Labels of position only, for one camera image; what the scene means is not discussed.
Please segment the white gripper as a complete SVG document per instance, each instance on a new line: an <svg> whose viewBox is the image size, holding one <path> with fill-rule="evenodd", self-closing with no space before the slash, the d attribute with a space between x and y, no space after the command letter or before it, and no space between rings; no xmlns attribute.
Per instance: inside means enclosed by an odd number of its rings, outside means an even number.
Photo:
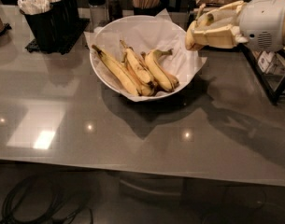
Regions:
<svg viewBox="0 0 285 224"><path fill-rule="evenodd" d="M283 49L285 0L251 0L244 5L244 1L238 0L209 12L203 12L204 8L201 7L198 27L209 26L214 22L236 23L240 14L239 27L229 24L208 30L192 29L195 43L219 49L231 49L238 44L255 51Z"/></svg>

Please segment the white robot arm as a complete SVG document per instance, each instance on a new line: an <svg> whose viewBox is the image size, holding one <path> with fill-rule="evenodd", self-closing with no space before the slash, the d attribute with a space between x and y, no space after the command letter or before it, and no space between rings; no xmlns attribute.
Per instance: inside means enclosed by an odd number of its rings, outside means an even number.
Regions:
<svg viewBox="0 0 285 224"><path fill-rule="evenodd" d="M285 0L242 0L201 15L187 31L193 44L231 49L244 44L255 51L285 47Z"/></svg>

